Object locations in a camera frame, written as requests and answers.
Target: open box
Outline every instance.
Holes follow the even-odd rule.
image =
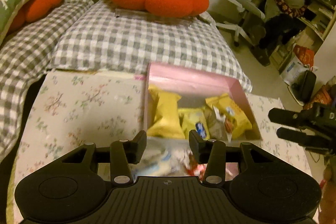
[[[239,146],[241,142],[258,144],[262,138],[253,115],[252,109],[239,80],[218,75],[211,72],[173,66],[152,62],[148,66],[146,92],[144,98],[144,130],[147,131],[153,124],[155,106],[148,86],[154,84],[162,90],[178,93],[182,98],[178,107],[197,108],[205,105],[205,99],[228,93],[235,103],[245,112],[252,124],[252,130],[245,131],[243,135],[231,142],[230,146]],[[149,140],[160,141],[167,148],[187,148],[188,140],[148,137]]]

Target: orange bag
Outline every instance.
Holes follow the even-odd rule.
[[[313,107],[314,102],[318,102],[324,105],[329,105],[332,102],[332,99],[329,93],[326,90],[326,86],[323,85],[318,92],[315,93],[314,97],[310,100],[309,103],[303,106],[303,109],[310,109]]]
[[[313,67],[314,55],[315,55],[313,50],[306,48],[306,47],[299,46],[299,45],[295,45],[293,51],[296,57],[302,62],[302,64],[309,65],[310,68]]]

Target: white bag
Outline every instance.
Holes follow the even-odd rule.
[[[306,71],[311,70],[309,65],[304,65],[296,55],[291,62],[286,66],[284,71],[281,73],[281,78],[284,82],[291,86],[292,84],[296,83],[300,76]],[[316,67],[312,67],[312,72],[317,71]]]

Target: blue label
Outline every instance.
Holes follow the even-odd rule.
[[[195,128],[196,128],[196,131],[197,131],[198,135],[200,135],[202,139],[205,139],[207,137],[207,133],[206,133],[206,131],[204,129],[204,126],[201,122],[197,122],[195,124]]]
[[[287,72],[289,72],[289,71],[294,67],[294,65],[295,65],[295,63],[293,62],[293,63],[289,66],[289,68],[287,69]]]

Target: gray checkered blanket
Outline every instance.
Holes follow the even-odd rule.
[[[19,136],[29,86],[46,73],[60,37],[92,5],[92,0],[64,0],[45,18],[4,42],[0,50],[0,162]]]
[[[251,92],[250,80],[213,19],[203,16],[212,23],[161,24],[164,19],[155,16],[118,16],[110,0],[100,0],[66,31],[48,67],[145,74],[148,63],[158,61],[231,76]]]

